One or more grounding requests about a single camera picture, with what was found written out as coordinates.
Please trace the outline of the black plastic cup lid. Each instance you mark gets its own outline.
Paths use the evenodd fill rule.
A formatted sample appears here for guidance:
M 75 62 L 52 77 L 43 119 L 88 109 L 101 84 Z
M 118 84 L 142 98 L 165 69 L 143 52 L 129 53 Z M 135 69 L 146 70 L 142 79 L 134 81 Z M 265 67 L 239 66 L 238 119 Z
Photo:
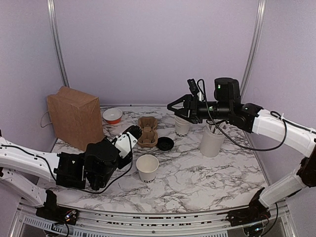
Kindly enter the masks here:
M 174 147 L 174 141 L 169 137 L 160 137 L 156 146 L 161 151 L 170 151 Z

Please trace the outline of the white paper coffee cup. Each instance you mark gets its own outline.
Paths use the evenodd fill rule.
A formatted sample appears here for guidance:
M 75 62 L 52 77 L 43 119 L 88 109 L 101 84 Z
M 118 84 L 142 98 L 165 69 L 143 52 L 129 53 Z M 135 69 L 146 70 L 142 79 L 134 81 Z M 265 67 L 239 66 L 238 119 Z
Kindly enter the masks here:
M 152 183 L 156 179 L 159 160 L 153 155 L 140 156 L 136 161 L 140 179 L 146 184 Z

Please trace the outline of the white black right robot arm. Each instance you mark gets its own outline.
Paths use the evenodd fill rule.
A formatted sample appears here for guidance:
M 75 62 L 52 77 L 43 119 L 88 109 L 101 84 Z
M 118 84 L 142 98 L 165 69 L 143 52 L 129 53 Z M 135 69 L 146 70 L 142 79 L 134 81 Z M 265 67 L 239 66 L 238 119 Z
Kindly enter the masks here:
M 280 145 L 287 145 L 304 158 L 298 168 L 279 181 L 256 193 L 244 216 L 255 221 L 268 208 L 285 197 L 316 185 L 316 131 L 292 121 L 275 111 L 259 105 L 241 103 L 239 82 L 233 78 L 217 78 L 214 81 L 215 101 L 208 101 L 203 87 L 194 79 L 188 81 L 190 94 L 167 105 L 176 116 L 193 124 L 205 119 L 221 119 L 245 132 L 272 138 Z

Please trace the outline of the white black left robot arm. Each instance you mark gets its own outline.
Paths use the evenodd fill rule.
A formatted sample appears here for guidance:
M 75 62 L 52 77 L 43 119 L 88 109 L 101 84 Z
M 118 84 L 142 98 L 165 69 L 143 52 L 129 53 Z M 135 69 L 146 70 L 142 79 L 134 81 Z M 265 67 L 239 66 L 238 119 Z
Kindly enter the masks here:
M 58 186 L 98 195 L 111 184 L 111 176 L 133 162 L 133 147 L 142 136 L 137 125 L 128 127 L 113 140 L 104 137 L 89 143 L 80 154 L 43 153 L 0 139 L 0 179 L 32 206 L 42 208 L 52 220 L 62 216 L 57 196 L 42 189 L 19 172 L 35 175 Z

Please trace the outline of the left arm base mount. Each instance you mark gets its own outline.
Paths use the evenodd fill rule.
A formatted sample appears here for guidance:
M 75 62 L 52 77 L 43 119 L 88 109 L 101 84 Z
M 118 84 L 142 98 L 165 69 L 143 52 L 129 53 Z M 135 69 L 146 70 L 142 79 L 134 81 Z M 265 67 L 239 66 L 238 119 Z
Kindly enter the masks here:
M 36 208 L 36 216 L 51 221 L 75 225 L 78 220 L 79 211 L 57 205 L 56 194 L 51 190 L 46 190 L 45 192 L 46 201 L 43 207 Z

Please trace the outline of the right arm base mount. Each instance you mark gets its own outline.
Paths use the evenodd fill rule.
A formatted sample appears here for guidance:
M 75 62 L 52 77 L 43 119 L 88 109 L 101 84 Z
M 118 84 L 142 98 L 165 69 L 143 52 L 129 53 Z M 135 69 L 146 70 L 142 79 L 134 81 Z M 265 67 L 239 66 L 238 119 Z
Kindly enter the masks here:
M 259 201 L 263 190 L 264 188 L 261 188 L 255 193 L 248 207 L 231 210 L 227 213 L 226 220 L 230 222 L 232 227 L 258 222 L 271 217 L 269 209 Z

